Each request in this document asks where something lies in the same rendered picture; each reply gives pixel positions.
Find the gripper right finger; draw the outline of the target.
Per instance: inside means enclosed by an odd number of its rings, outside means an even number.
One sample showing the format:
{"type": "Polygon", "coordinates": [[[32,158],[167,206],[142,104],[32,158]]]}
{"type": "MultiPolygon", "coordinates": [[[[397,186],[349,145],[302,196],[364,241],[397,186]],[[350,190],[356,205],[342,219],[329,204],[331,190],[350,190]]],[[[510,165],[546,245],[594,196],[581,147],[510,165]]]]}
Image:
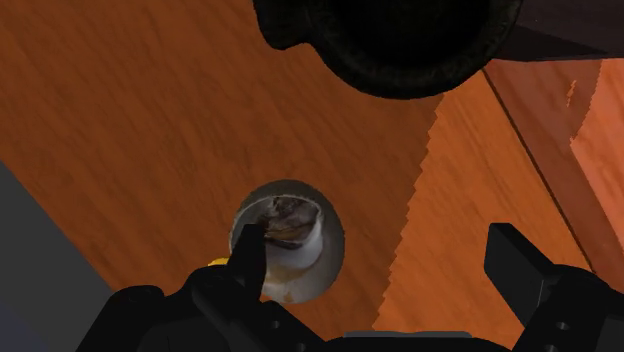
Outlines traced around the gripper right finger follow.
{"type": "Polygon", "coordinates": [[[484,271],[524,327],[512,352],[624,352],[624,293],[553,263],[513,225],[489,225],[484,271]]]}

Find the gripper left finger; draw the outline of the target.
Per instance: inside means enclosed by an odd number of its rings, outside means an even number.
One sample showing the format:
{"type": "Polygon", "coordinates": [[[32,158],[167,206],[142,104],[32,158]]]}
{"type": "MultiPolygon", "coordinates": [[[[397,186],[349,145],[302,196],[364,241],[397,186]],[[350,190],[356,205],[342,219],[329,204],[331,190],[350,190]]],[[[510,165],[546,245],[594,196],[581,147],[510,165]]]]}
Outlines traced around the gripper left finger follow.
{"type": "Polygon", "coordinates": [[[76,352],[321,352],[322,338],[261,301],[266,272],[265,230],[247,224],[226,263],[193,271],[177,292],[112,294],[76,352]]]}

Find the grey cup with brown contents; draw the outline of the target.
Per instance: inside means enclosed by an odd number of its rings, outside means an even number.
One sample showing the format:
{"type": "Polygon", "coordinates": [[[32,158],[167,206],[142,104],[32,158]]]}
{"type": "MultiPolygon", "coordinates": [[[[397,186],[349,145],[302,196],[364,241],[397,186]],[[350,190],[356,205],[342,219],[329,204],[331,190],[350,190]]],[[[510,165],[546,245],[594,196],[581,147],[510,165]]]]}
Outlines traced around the grey cup with brown contents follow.
{"type": "Polygon", "coordinates": [[[331,202],[313,186],[282,179],[251,191],[234,216],[230,249],[246,224],[266,229],[263,295],[280,303],[304,303],[324,294],[338,277],[345,232],[331,202]]]}

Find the orange wooden table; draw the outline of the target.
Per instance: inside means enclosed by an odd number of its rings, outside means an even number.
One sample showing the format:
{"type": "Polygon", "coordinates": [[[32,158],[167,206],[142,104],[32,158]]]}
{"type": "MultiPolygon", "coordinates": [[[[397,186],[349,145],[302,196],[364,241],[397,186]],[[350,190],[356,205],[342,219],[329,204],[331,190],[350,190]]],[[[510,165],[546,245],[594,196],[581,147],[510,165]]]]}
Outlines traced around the orange wooden table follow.
{"type": "Polygon", "coordinates": [[[113,287],[178,288],[281,178],[334,204],[346,258],[293,307],[316,333],[520,323],[483,271],[512,222],[591,267],[483,74],[432,98],[362,94],[307,46],[270,49],[249,0],[0,0],[0,161],[113,287]]]}

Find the black round bowl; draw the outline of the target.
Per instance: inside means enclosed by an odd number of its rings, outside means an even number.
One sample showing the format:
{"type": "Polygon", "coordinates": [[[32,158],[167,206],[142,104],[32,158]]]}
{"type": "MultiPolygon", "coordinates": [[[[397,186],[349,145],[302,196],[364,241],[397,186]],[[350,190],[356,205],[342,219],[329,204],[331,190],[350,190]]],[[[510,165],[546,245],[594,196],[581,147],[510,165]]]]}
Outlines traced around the black round bowl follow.
{"type": "Polygon", "coordinates": [[[341,80],[388,99],[452,90],[509,36],[523,0],[252,0],[267,44],[310,45],[341,80]]]}

